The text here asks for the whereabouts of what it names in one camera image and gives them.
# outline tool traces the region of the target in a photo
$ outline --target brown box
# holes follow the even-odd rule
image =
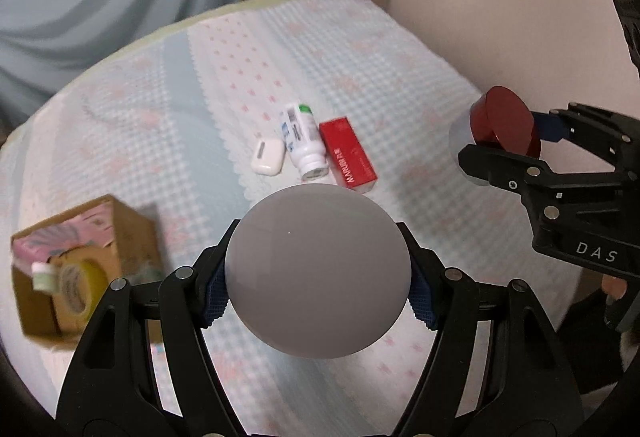
[[[52,257],[49,261],[58,264],[85,258],[96,261],[103,268],[109,281],[121,276],[131,279],[148,263],[161,270],[153,221],[111,195],[94,199],[23,229],[11,237],[12,243],[36,229],[60,224],[105,202],[111,204],[113,211],[113,242],[107,247],[77,247],[59,257]],[[12,277],[18,316],[25,336],[46,347],[75,345],[84,327],[71,316],[61,296],[48,296],[34,291],[31,287],[31,277],[17,267],[12,267]]]

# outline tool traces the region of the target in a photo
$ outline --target beige wall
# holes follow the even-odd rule
[[[578,101],[640,117],[640,82],[611,0],[390,0],[389,11],[480,90],[516,91],[531,109]],[[558,171],[602,168],[545,146]]]

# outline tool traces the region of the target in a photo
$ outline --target pink packet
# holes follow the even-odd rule
[[[12,250],[18,260],[31,265],[47,261],[81,245],[105,247],[113,242],[111,204],[103,203],[60,224],[41,227],[14,240]]]

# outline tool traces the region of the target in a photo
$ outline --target red metallic cap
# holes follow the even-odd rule
[[[491,87],[471,107],[471,133],[476,144],[512,154],[540,157],[540,137],[533,114],[507,87]]]

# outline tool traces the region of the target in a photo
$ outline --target yellow tape roll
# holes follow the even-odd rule
[[[69,311],[87,323],[109,285],[102,268],[90,260],[65,263],[60,269],[60,293]]]

